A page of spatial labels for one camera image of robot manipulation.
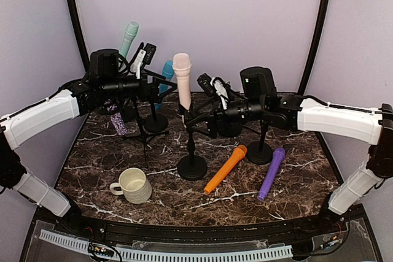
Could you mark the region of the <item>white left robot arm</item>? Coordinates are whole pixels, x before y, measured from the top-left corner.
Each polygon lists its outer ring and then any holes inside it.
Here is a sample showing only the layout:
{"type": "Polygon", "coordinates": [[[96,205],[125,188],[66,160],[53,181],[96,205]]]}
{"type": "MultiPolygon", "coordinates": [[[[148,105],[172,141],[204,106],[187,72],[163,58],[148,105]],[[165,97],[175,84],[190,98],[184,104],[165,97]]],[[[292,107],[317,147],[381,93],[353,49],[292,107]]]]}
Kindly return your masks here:
{"type": "Polygon", "coordinates": [[[145,68],[156,47],[140,48],[131,65],[116,49],[101,49],[90,55],[90,66],[81,79],[60,86],[49,97],[13,114],[1,117],[1,186],[19,192],[57,217],[73,235],[81,235],[87,222],[78,207],[64,194],[36,177],[22,165],[16,149],[41,132],[94,110],[108,115],[138,99],[151,105],[162,102],[177,85],[145,68]]]}

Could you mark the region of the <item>beige pink microphone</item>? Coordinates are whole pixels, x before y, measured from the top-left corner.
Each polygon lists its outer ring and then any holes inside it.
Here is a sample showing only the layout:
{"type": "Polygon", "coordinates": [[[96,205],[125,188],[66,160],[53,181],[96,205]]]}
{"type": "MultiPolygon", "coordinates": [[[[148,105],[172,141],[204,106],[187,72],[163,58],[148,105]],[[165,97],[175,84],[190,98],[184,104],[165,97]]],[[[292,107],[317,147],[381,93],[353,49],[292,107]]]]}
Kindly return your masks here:
{"type": "Polygon", "coordinates": [[[177,53],[173,56],[173,70],[177,80],[179,103],[186,110],[190,110],[192,104],[190,91],[191,60],[186,53],[177,53]]]}

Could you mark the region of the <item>black stand of purple microphone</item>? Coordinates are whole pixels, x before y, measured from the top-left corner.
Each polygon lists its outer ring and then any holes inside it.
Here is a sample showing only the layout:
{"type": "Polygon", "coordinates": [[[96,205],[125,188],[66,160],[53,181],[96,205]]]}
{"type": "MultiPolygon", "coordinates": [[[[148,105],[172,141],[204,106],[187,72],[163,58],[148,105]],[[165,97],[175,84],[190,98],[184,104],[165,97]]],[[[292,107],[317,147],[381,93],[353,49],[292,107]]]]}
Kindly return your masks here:
{"type": "Polygon", "coordinates": [[[247,159],[257,165],[265,165],[273,159],[273,150],[270,145],[265,142],[268,125],[260,120],[260,140],[253,141],[247,145],[247,159]]]}

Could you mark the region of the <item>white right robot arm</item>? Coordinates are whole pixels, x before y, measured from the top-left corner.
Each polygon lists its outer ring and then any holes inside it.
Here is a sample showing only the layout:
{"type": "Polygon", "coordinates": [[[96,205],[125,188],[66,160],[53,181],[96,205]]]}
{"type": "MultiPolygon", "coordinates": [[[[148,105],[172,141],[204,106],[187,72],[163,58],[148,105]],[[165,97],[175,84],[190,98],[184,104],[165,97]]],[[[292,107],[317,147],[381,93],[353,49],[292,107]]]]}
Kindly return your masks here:
{"type": "Polygon", "coordinates": [[[392,177],[392,107],[358,108],[323,102],[314,96],[298,94],[279,95],[273,75],[266,67],[254,66],[240,72],[245,98],[219,106],[220,98],[207,75],[198,83],[215,102],[204,114],[192,108],[190,69],[177,78],[179,104],[184,123],[195,131],[198,122],[205,121],[205,135],[217,136],[217,125],[260,121],[263,125],[291,131],[316,131],[335,134],[370,144],[369,158],[349,176],[331,195],[328,210],[313,221],[313,228],[320,234],[330,231],[337,223],[337,215],[344,214],[350,206],[377,183],[392,177]]]}

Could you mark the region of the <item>orange microphone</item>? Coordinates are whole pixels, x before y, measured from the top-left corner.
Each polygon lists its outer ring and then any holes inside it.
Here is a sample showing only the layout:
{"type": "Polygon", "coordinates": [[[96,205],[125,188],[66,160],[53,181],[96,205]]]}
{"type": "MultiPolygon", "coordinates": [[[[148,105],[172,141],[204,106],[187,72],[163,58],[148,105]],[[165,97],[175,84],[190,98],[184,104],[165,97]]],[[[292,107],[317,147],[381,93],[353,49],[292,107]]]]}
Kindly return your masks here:
{"type": "Polygon", "coordinates": [[[246,157],[247,147],[245,145],[239,145],[234,150],[229,159],[223,164],[223,166],[216,172],[214,177],[204,187],[204,192],[210,194],[214,191],[219,184],[228,176],[233,168],[246,157]]]}

